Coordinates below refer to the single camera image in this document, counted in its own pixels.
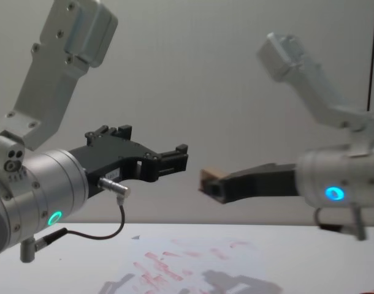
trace table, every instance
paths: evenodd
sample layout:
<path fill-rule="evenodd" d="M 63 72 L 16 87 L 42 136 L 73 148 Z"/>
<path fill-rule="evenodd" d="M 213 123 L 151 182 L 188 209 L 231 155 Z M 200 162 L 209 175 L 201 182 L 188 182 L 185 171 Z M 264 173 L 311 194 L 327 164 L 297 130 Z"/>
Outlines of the table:
<path fill-rule="evenodd" d="M 108 235 L 117 224 L 56 224 Z M 0 294 L 98 294 L 112 281 L 128 255 L 126 241 L 148 237 L 232 237 L 253 242 L 264 254 L 267 274 L 284 294 L 359 294 L 374 290 L 374 228 L 369 240 L 324 232 L 316 227 L 268 225 L 127 224 L 108 241 L 67 235 L 22 264 L 19 246 L 0 255 Z"/>

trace wall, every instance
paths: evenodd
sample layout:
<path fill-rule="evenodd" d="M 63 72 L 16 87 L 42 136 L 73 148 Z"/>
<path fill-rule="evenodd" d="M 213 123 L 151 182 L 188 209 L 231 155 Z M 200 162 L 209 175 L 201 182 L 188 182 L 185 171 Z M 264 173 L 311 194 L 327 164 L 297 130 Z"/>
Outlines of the wall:
<path fill-rule="evenodd" d="M 271 31 L 299 36 L 349 100 L 365 108 L 374 1 L 104 0 L 119 18 L 105 62 L 77 86 L 59 132 L 40 150 L 72 149 L 103 124 L 133 126 L 157 152 L 190 146 L 188 171 L 132 188 L 129 222 L 309 224 L 301 198 L 256 198 L 221 206 L 198 193 L 199 170 L 227 172 L 294 162 L 307 148 L 346 140 L 316 125 L 255 53 Z M 51 1 L 0 1 L 0 116 L 13 105 Z M 327 215 L 341 220 L 346 213 Z M 103 193 L 69 221 L 120 218 Z M 374 223 L 374 213 L 369 215 Z"/>

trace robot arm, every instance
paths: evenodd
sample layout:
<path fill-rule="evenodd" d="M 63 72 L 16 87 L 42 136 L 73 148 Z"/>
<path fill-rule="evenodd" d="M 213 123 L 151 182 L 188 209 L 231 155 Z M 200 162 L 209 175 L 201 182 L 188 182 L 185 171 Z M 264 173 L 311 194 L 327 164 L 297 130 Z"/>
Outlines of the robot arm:
<path fill-rule="evenodd" d="M 361 208 L 374 207 L 374 117 L 347 104 L 294 36 L 269 34 L 258 56 L 275 81 L 294 88 L 318 123 L 348 128 L 351 143 L 310 150 L 295 165 L 271 164 L 231 175 L 202 170 L 201 190 L 223 203 L 300 195 L 317 209 L 350 208 L 354 225 L 346 229 L 365 239 Z"/>
<path fill-rule="evenodd" d="M 154 182 L 186 169 L 186 145 L 153 152 L 130 140 L 131 126 L 102 126 L 85 135 L 86 146 L 25 158 L 26 148 L 37 149 L 58 130 L 78 79 L 102 63 L 117 23 L 98 0 L 54 1 L 17 103 L 0 120 L 0 253 L 21 243 L 21 260 L 33 261 L 67 230 L 38 242 L 33 235 L 103 190 L 118 194 L 123 223 L 129 188 L 120 181 Z"/>

